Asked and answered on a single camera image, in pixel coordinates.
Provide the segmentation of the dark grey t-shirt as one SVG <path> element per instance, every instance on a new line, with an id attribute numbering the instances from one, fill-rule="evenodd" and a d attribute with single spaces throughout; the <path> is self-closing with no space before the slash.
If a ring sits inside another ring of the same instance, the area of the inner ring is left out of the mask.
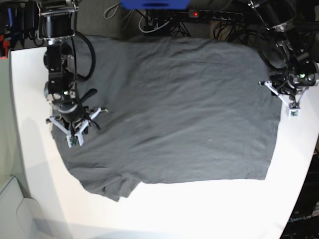
<path id="1" fill-rule="evenodd" d="M 91 36 L 92 78 L 81 94 L 106 107 L 82 146 L 51 133 L 63 163 L 83 188 L 118 201 L 139 183 L 264 180 L 274 152 L 281 101 L 256 50 L 184 37 L 127 41 Z"/>

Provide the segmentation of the red clamp at table corner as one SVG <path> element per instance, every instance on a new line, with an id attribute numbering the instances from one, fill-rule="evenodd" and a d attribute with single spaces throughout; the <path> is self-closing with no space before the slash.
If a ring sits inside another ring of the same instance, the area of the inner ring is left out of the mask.
<path id="1" fill-rule="evenodd" d="M 0 35 L 0 58 L 1 59 L 8 58 L 9 49 L 10 49 L 10 38 L 5 37 L 4 34 L 1 34 Z"/>

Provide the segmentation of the black power strip red light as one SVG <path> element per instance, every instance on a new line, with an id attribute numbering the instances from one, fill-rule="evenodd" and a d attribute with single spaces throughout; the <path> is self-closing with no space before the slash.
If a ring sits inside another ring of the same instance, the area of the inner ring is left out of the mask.
<path id="1" fill-rule="evenodd" d="M 202 20 L 225 20 L 225 21 L 242 21 L 244 15 L 242 13 L 228 12 L 228 11 L 210 11 L 210 10 L 196 10 L 190 9 L 188 12 L 189 18 Z"/>

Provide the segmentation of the blue box at top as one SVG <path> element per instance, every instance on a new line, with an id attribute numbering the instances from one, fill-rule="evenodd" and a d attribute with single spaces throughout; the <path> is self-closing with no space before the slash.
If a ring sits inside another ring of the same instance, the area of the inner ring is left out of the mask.
<path id="1" fill-rule="evenodd" d="M 126 9 L 186 9 L 189 0 L 121 0 Z"/>

